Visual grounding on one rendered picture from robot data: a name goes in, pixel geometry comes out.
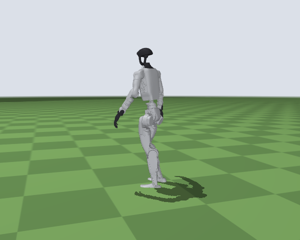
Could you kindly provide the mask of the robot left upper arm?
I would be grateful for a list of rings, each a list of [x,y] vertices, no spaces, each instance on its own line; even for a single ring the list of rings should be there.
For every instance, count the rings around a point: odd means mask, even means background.
[[[144,78],[145,74],[144,74],[144,70],[139,70],[133,73],[133,93],[131,95],[131,97],[133,98],[137,98],[139,96],[139,88],[141,85],[141,80]]]

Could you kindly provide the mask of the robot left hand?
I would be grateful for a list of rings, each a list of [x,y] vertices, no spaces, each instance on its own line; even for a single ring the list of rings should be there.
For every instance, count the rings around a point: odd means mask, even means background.
[[[124,114],[124,110],[121,110],[120,112],[119,111],[117,111],[117,115],[115,116],[115,120],[114,120],[114,126],[116,127],[116,128],[118,128],[118,124],[117,124],[117,121],[119,120],[119,118],[120,118],[120,116],[123,116],[123,114]]]

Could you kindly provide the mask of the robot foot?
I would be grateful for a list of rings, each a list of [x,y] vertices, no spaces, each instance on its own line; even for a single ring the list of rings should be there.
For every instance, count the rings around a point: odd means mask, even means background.
[[[161,188],[161,186],[158,185],[158,184],[155,185],[155,186],[153,186],[153,183],[150,183],[150,184],[141,184],[140,187],[142,187],[142,188]]]
[[[151,177],[149,177],[148,180],[151,181],[151,180],[152,180]],[[161,176],[160,178],[159,178],[159,176],[158,176],[158,177],[157,177],[157,181],[158,181],[158,182],[162,182],[162,183],[167,182],[166,178],[165,178],[165,177],[162,177],[162,176]]]

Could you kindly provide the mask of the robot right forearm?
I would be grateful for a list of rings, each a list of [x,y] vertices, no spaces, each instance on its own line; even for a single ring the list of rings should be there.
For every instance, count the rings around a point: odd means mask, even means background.
[[[157,108],[159,108],[160,110],[162,109],[163,106],[163,97],[164,97],[164,92],[159,95],[159,99],[157,99]]]

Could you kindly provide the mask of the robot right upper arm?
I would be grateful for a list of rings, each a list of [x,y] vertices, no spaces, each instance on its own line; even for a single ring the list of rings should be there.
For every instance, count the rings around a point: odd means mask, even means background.
[[[163,85],[162,85],[162,81],[161,81],[161,72],[159,70],[157,70],[157,71],[158,71],[158,77],[159,77],[159,90],[160,90],[159,95],[161,95],[163,93],[164,89],[163,89]]]

